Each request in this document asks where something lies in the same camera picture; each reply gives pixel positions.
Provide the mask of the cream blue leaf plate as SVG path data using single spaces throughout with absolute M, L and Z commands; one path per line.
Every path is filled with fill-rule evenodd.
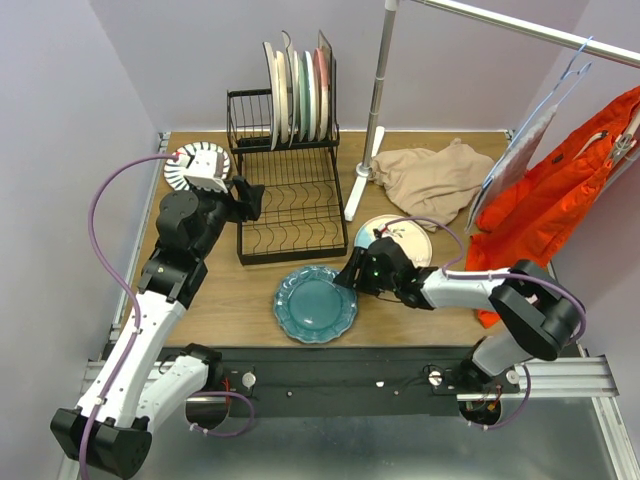
M 389 222 L 400 219 L 399 215 L 379 215 L 367 220 L 358 230 L 355 247 L 367 248 L 375 240 L 374 231 L 381 231 Z M 382 233 L 401 246 L 415 267 L 428 267 L 432 260 L 432 244 L 426 231 L 415 221 L 402 221 L 391 225 Z

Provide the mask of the white blue striped plate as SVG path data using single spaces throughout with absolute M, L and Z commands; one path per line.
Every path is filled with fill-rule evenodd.
M 226 180 L 231 171 L 229 153 L 221 146 L 208 141 L 198 141 L 179 147 L 172 153 L 176 160 L 166 160 L 163 175 L 173 190 L 189 190 L 190 185 L 185 171 L 196 160 L 204 160 L 205 156 L 215 161 L 216 176 Z

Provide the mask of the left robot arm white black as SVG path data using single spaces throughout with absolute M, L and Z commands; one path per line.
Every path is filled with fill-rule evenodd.
M 185 347 L 169 370 L 147 382 L 168 335 L 185 315 L 208 273 L 206 258 L 224 226 L 258 219 L 265 188 L 235 176 L 220 190 L 191 186 L 159 204 L 158 238 L 137 288 L 127 288 L 132 310 L 98 376 L 72 409 L 60 408 L 50 424 L 80 476 L 96 468 L 121 479 L 137 474 L 154 431 L 195 394 L 229 404 L 235 397 L 221 353 Z

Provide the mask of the large white black-rimmed plate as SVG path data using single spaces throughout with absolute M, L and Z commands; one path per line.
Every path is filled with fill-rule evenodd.
M 277 146 L 280 133 L 279 78 L 276 58 L 271 44 L 269 42 L 264 42 L 263 49 L 267 62 L 271 88 L 271 150 L 274 150 Z

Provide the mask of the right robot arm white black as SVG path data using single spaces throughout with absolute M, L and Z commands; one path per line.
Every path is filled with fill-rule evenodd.
M 586 310 L 576 297 L 530 260 L 493 271 L 417 267 L 390 238 L 355 248 L 335 284 L 377 296 L 391 292 L 415 309 L 470 308 L 498 315 L 505 330 L 479 340 L 451 379 L 474 392 L 530 359 L 554 361 L 586 330 Z

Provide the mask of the teal scalloped plate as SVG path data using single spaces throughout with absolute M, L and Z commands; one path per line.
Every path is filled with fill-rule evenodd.
M 298 268 L 282 279 L 273 313 L 284 333 L 303 344 L 326 344 L 349 330 L 358 313 L 356 293 L 334 283 L 338 271 L 322 265 Z

